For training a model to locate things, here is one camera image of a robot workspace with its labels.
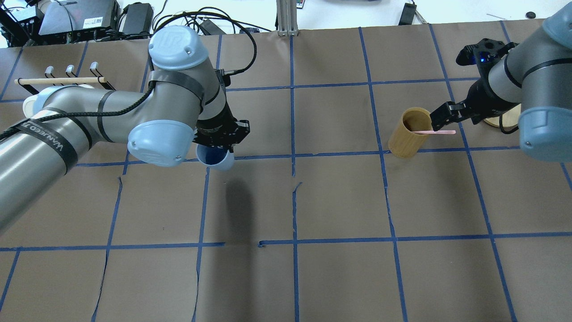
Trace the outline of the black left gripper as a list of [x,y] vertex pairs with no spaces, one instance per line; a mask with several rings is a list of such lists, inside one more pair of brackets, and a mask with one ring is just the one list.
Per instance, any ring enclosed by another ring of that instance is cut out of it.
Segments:
[[198,120],[195,143],[211,148],[233,149],[251,133],[249,120],[238,120],[226,105],[213,118]]

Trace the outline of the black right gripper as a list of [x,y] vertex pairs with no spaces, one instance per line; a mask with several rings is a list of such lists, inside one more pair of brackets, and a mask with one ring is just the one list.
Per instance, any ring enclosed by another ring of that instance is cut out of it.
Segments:
[[434,131],[441,130],[451,123],[460,123],[471,119],[478,124],[487,118],[496,118],[511,110],[517,103],[509,102],[494,92],[488,76],[492,68],[498,65],[508,52],[518,43],[504,43],[484,38],[480,42],[466,45],[456,57],[460,66],[476,65],[480,78],[472,84],[467,97],[458,103],[444,102],[430,113]]

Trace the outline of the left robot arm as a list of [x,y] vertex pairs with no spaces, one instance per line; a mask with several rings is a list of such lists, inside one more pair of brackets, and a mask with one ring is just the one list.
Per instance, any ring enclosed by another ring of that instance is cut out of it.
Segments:
[[1,232],[8,230],[100,141],[174,167],[192,143],[201,163],[229,169],[251,132],[227,102],[228,76],[215,69],[196,31],[166,26],[151,37],[153,70],[145,93],[95,89],[82,81],[32,96],[33,115],[1,134]]

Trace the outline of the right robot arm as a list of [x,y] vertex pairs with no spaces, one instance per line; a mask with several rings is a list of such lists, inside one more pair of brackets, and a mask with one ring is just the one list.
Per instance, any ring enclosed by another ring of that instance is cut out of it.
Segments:
[[547,162],[572,159],[572,4],[568,3],[521,43],[484,38],[456,57],[475,65],[479,79],[467,97],[431,112],[435,131],[451,123],[502,116],[520,105],[521,150]]

